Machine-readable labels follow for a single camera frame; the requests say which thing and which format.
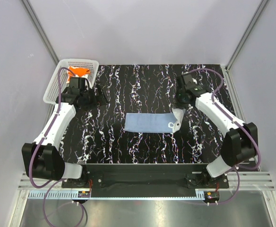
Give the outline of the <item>orange white patterned towel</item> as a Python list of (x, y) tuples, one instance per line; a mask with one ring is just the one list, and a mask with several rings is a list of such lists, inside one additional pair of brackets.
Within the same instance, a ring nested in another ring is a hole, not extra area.
[(72, 74), (70, 71), (68, 71), (69, 77), (87, 77), (91, 73), (89, 68), (69, 66), (68, 69), (73, 72)]

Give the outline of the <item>light blue towel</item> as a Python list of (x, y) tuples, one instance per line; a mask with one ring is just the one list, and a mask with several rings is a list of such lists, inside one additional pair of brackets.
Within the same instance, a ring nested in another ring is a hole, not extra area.
[(185, 110), (173, 108), (171, 113), (127, 113), (124, 130), (136, 133), (176, 133), (181, 128)]

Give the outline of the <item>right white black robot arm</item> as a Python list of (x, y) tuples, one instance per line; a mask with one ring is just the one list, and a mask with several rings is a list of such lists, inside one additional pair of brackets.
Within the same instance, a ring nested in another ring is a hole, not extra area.
[(176, 123), (169, 123), (172, 132), (177, 132), (184, 117), (184, 110), (189, 105), (204, 113), (222, 133), (224, 140), (219, 156), (206, 166), (201, 181), (206, 187), (213, 187), (218, 177), (232, 168), (255, 156), (260, 161), (258, 147), (258, 129), (254, 123), (245, 123), (228, 111), (213, 93), (196, 86), (178, 88), (172, 113)]

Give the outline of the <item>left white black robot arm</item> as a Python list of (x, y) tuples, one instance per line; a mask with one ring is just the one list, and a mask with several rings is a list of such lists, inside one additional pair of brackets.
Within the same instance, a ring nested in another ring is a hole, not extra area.
[(91, 111), (108, 104), (102, 87), (67, 88), (56, 100), (54, 111), (40, 135), (25, 143), (22, 156), (26, 174), (34, 179), (58, 181), (72, 179), (78, 187), (88, 184), (89, 176), (80, 164), (66, 163), (59, 153), (60, 141), (78, 111)]

